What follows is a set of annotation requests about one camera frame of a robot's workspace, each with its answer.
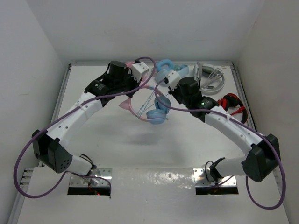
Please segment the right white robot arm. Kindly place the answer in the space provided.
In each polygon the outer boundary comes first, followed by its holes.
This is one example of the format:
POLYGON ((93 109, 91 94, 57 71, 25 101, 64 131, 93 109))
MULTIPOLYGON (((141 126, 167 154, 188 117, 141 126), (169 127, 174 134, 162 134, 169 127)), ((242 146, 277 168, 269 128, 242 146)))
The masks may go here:
POLYGON ((246 175, 255 182, 261 182, 278 166, 274 154, 279 153, 278 139, 269 134, 259 134, 238 125, 237 120, 211 97, 200 91, 200 82, 195 77, 169 78, 169 93, 183 104, 192 116, 216 128, 233 141, 244 153, 244 157, 218 159, 210 166, 210 176, 218 181, 229 175, 246 175))

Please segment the grey white headphones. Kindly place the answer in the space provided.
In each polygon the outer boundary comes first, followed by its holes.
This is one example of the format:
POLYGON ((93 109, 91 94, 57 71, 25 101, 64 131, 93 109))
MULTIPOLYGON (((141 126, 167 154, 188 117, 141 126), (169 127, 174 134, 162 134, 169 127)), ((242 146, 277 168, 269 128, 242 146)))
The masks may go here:
POLYGON ((193 68, 193 76, 199 79, 201 92, 208 96, 219 93, 226 81, 222 69, 199 62, 193 68))

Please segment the light blue headphones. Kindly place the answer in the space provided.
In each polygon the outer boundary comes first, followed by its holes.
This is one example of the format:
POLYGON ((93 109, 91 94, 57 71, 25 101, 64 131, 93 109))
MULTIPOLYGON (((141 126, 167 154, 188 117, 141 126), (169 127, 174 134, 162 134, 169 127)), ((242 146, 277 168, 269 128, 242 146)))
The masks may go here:
POLYGON ((185 64, 177 65, 174 64, 170 59, 164 59, 159 61, 156 64, 156 74, 155 80, 156 82, 160 82, 166 78, 166 75, 171 71, 176 71, 181 78, 188 76, 189 74, 189 67, 185 64))

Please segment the metal base plate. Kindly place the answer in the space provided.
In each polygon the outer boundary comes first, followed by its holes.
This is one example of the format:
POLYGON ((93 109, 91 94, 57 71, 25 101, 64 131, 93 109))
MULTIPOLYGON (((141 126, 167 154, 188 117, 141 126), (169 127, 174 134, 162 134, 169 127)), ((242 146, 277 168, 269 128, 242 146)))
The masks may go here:
POLYGON ((109 187, 112 182, 112 170, 105 168, 94 168, 87 177, 81 177, 71 174, 69 186, 70 187, 109 187))
POLYGON ((235 176, 226 176, 215 182, 212 180, 210 175, 209 168, 194 168, 193 177, 195 186, 198 188, 207 188, 207 187, 237 187, 236 177, 235 176))

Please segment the pink gaming headphones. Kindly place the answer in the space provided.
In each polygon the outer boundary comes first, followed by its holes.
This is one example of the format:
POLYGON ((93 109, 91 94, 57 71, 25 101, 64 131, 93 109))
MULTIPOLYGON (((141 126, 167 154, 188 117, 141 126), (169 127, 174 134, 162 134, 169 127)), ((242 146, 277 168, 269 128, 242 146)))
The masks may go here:
POLYGON ((152 79, 154 73, 153 72, 153 67, 150 67, 148 64, 147 66, 149 67, 149 71, 146 75, 143 76, 143 78, 137 82, 133 75, 132 75, 132 70, 131 70, 131 65, 132 64, 135 64, 135 63, 139 63, 141 61, 130 61, 130 62, 125 62, 125 65, 126 65, 126 69, 128 69, 128 74, 126 75, 126 82, 130 83, 130 84, 136 84, 138 86, 141 86, 141 85, 146 85, 147 83, 150 82, 150 80, 152 79))

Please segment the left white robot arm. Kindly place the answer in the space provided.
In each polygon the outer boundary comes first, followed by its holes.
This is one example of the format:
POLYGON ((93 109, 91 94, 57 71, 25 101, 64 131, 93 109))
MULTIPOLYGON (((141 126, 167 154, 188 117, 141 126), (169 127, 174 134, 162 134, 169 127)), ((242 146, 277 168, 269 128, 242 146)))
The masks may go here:
POLYGON ((68 171, 87 175, 95 166, 81 157, 72 155, 67 146, 79 128, 97 111, 102 109, 114 95, 125 93, 133 96, 143 77, 149 72, 144 62, 135 61, 127 66, 123 62, 111 61, 103 75, 93 80, 69 109, 70 115, 38 135, 33 141, 36 158, 56 173, 68 171))

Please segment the red black headphones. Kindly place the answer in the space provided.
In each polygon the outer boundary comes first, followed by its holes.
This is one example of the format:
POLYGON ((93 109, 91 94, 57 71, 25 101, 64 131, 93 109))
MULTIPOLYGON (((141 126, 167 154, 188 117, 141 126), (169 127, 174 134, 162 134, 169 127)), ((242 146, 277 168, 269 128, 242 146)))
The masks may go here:
POLYGON ((231 116, 235 114, 242 114, 241 123, 245 124, 248 119, 248 112, 243 102, 233 93, 226 94, 223 98, 217 100, 217 103, 223 107, 225 111, 229 108, 235 108, 236 111, 231 113, 231 116))

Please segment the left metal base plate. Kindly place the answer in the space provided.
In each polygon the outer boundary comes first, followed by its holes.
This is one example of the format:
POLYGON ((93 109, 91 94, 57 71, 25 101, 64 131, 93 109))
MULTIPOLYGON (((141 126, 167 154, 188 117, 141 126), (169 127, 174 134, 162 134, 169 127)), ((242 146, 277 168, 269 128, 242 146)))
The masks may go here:
POLYGON ((112 170, 105 168, 94 168, 87 177, 81 177, 71 174, 69 186, 70 187, 109 187, 112 182, 112 170))

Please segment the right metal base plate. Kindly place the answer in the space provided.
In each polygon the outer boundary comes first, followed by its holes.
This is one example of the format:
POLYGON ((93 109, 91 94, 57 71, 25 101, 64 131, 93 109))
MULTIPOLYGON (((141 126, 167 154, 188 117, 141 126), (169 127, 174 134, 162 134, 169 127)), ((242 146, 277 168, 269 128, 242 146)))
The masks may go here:
POLYGON ((226 176, 215 182, 212 180, 210 175, 209 168, 194 168, 193 177, 195 186, 198 188, 207 188, 207 187, 237 187, 236 177, 235 176, 226 176))

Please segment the blue pink cat-ear headphones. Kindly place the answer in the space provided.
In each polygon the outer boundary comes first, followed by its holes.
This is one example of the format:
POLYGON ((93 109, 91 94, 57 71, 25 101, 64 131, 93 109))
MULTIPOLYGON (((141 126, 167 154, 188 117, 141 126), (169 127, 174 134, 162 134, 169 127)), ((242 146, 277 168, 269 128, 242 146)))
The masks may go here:
POLYGON ((141 106, 138 112, 135 112, 132 104, 131 98, 126 99, 125 101, 119 104, 119 107, 130 111, 132 115, 138 118, 141 121, 151 123, 153 125, 159 125, 164 123, 165 120, 168 119, 168 113, 170 108, 162 105, 158 100, 161 100, 163 103, 171 106, 170 100, 160 91, 157 90, 158 97, 154 99, 154 104, 148 106, 151 99, 154 97, 154 87, 150 85, 143 86, 143 89, 152 90, 153 92, 148 97, 146 102, 141 106))

